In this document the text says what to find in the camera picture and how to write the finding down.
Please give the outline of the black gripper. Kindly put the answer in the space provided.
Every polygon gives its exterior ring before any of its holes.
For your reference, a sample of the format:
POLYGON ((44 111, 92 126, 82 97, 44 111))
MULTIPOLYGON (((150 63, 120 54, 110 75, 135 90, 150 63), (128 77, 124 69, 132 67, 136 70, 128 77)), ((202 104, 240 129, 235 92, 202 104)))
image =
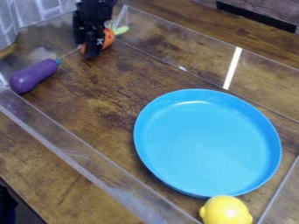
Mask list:
POLYGON ((96 58, 106 42, 106 22, 112 18, 114 7, 118 0, 78 0, 72 16, 72 35, 76 44, 86 41, 84 56, 96 58))

